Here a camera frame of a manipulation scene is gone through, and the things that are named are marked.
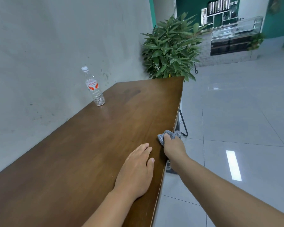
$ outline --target right hand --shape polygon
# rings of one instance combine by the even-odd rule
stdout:
[[[182,140],[177,136],[172,140],[168,134],[164,134],[164,153],[170,159],[171,163],[188,157]]]

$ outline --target left hand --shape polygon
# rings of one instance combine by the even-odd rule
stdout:
[[[117,176],[114,189],[125,192],[133,200],[146,193],[154,171],[155,159],[150,158],[147,161],[152,149],[145,143],[129,154]]]

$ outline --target forearm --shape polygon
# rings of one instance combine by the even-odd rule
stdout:
[[[171,160],[171,164],[217,227],[284,226],[284,213],[189,157]]]
[[[122,226],[133,202],[128,194],[114,189],[82,227]]]

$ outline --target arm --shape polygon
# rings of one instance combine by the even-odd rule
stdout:
[[[164,142],[171,167],[216,227],[284,226],[284,213],[190,159],[178,137],[165,135]]]
[[[123,224],[133,202],[145,194],[151,184],[155,161],[154,158],[147,161],[151,151],[152,147],[145,143],[128,156],[114,189],[82,227],[118,227]]]

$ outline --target plastic water bottle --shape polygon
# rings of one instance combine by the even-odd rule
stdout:
[[[102,94],[101,89],[99,88],[98,82],[95,79],[95,77],[89,72],[88,68],[82,67],[82,71],[84,72],[85,76],[85,83],[89,90],[91,91],[91,94],[93,96],[94,102],[97,106],[101,106],[105,104],[105,100]]]

